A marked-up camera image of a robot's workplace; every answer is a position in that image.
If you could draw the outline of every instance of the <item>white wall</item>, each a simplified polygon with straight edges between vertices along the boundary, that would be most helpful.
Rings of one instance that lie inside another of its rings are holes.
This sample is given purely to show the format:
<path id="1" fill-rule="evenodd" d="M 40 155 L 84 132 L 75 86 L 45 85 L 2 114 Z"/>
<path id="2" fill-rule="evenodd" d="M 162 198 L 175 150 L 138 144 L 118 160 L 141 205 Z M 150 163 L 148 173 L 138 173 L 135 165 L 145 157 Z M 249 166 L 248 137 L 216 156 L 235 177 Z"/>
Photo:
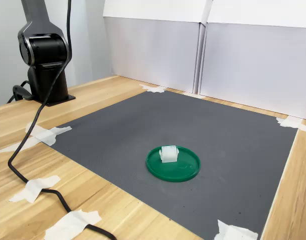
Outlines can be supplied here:
<path id="1" fill-rule="evenodd" d="M 45 0 L 49 19 L 66 37 L 67 0 Z M 111 74 L 103 24 L 104 0 L 72 0 L 72 61 L 65 69 L 68 86 Z M 0 105 L 12 96 L 12 87 L 27 80 L 29 67 L 19 51 L 18 32 L 26 24 L 20 0 L 0 0 Z"/>
<path id="2" fill-rule="evenodd" d="M 85 2 L 93 79 L 101 79 L 112 75 L 109 43 L 102 16 L 105 0 Z"/>

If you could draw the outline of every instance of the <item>round green plate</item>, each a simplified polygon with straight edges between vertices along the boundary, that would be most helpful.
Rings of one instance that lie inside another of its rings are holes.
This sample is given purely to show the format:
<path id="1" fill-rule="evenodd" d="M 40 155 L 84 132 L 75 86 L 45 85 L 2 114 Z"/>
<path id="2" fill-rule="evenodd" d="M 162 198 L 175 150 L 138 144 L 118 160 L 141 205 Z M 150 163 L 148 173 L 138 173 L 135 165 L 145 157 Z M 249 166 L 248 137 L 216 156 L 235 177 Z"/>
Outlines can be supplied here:
<path id="1" fill-rule="evenodd" d="M 184 182 L 194 178 L 201 167 L 199 157 L 191 150 L 176 146 L 178 149 L 177 161 L 162 163 L 159 150 L 154 148 L 146 157 L 148 170 L 157 178 L 168 182 Z"/>

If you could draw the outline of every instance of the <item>white cardboard panel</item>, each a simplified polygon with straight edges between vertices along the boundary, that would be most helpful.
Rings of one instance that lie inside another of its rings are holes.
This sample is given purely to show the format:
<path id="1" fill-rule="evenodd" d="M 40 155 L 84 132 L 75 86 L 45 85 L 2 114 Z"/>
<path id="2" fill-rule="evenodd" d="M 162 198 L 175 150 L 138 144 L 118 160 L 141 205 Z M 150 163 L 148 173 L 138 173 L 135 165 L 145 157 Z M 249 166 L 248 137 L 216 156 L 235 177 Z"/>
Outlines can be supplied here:
<path id="1" fill-rule="evenodd" d="M 104 22 L 113 74 L 193 92 L 200 23 L 118 17 Z"/>
<path id="2" fill-rule="evenodd" d="M 212 0 L 106 0 L 103 16 L 207 23 Z"/>
<path id="3" fill-rule="evenodd" d="M 306 119 L 306 28 L 208 23 L 200 94 Z"/>
<path id="4" fill-rule="evenodd" d="M 306 0 L 214 0 L 207 22 L 306 28 Z"/>

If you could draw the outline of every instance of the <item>light wood tabletop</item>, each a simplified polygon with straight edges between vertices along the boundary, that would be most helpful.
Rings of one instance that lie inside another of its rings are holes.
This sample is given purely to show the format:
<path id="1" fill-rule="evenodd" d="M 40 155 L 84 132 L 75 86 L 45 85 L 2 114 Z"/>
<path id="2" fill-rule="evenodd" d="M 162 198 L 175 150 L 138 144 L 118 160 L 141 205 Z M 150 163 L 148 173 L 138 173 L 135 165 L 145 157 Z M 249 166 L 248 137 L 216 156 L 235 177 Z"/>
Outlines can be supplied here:
<path id="1" fill-rule="evenodd" d="M 69 88 L 76 97 L 56 106 L 45 107 L 37 124 L 57 127 L 146 91 L 140 81 L 112 76 Z M 183 92 L 167 89 L 182 94 Z M 205 97 L 203 100 L 229 105 L 274 117 L 286 115 Z M 0 149 L 20 142 L 26 125 L 40 104 L 21 100 L 0 106 Z M 66 211 L 54 194 L 40 193 L 34 203 L 9 199 L 25 184 L 8 168 L 12 152 L 0 153 L 0 239 L 43 239 Z M 96 226 L 128 239 L 200 239 L 172 219 L 136 199 L 107 180 L 84 168 L 43 143 L 21 151 L 13 165 L 28 179 L 58 175 L 52 187 L 63 195 L 72 210 L 98 211 Z M 85 229 L 75 239 L 105 239 Z M 264 240 L 306 240 L 306 132 L 298 130 L 282 179 L 266 222 Z"/>

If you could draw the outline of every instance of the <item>black power cord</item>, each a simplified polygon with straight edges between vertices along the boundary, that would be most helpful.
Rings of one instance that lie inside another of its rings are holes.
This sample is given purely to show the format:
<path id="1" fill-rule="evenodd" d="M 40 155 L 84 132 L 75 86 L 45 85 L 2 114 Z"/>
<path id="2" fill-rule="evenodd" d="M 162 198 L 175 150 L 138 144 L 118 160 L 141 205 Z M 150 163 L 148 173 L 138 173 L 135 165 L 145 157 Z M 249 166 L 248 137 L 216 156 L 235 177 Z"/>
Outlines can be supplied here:
<path id="1" fill-rule="evenodd" d="M 69 57 L 68 59 L 66 60 L 66 62 L 63 64 L 63 66 L 61 67 L 61 69 L 59 70 L 59 72 L 56 74 L 55 76 L 55 79 L 53 80 L 52 84 L 51 84 L 51 87 L 49 88 L 49 91 L 46 95 L 46 98 L 45 100 L 43 101 L 42 105 L 38 108 L 37 112 L 36 112 L 36 115 L 34 117 L 34 120 L 31 124 L 31 126 L 29 127 L 29 130 L 27 131 L 25 137 L 23 138 L 22 142 L 20 143 L 20 145 L 17 147 L 17 149 L 15 150 L 15 152 L 13 153 L 13 155 L 10 157 L 10 159 L 8 160 L 8 167 L 25 183 L 28 182 L 28 180 L 12 165 L 12 161 L 14 160 L 14 158 L 18 155 L 19 151 L 21 150 L 21 148 L 23 147 L 23 145 L 25 144 L 25 142 L 28 140 L 35 124 L 37 123 L 37 120 L 39 118 L 39 115 L 42 111 L 42 109 L 45 107 L 47 101 L 48 101 L 48 98 L 51 94 L 51 91 L 53 89 L 53 86 L 56 82 L 56 80 L 58 79 L 58 77 L 60 76 L 60 74 L 64 71 L 64 69 L 66 68 L 66 66 L 69 64 L 69 62 L 71 61 L 72 59 L 72 46 L 71 46 L 71 31 L 70 31 L 70 19 L 71 19 L 71 1 L 72 0 L 68 0 L 68 3 L 67 3 L 67 18 L 66 18 L 66 32 L 67 32 L 67 43 L 68 43 L 68 49 L 69 49 Z M 56 194 L 57 197 L 59 198 L 59 200 L 61 201 L 62 205 L 64 206 L 65 210 L 69 213 L 71 212 L 71 209 L 69 207 L 69 205 L 67 204 L 67 202 L 64 200 L 63 196 L 61 195 L 61 193 L 57 190 L 53 190 L 53 189 L 45 189 L 43 188 L 41 190 L 41 192 L 43 193 L 51 193 L 51 194 Z M 91 225 L 91 224 L 88 224 L 86 225 L 87 229 L 91 229 L 97 233 L 100 233 L 100 234 L 103 234 L 105 236 L 107 236 L 109 239 L 111 240 L 117 240 L 117 238 L 110 232 L 102 229 L 102 228 L 99 228 L 97 226 L 94 226 L 94 225 Z"/>
<path id="2" fill-rule="evenodd" d="M 24 87 L 24 86 L 25 86 L 25 84 L 30 84 L 30 82 L 29 82 L 28 80 L 26 80 L 26 81 L 22 82 L 21 87 Z M 13 96 L 11 96 L 11 98 L 10 98 L 10 99 L 7 101 L 7 103 L 6 103 L 6 104 L 9 104 L 10 102 L 12 102 L 14 98 L 15 98 L 15 97 L 14 97 L 14 95 L 13 95 Z"/>

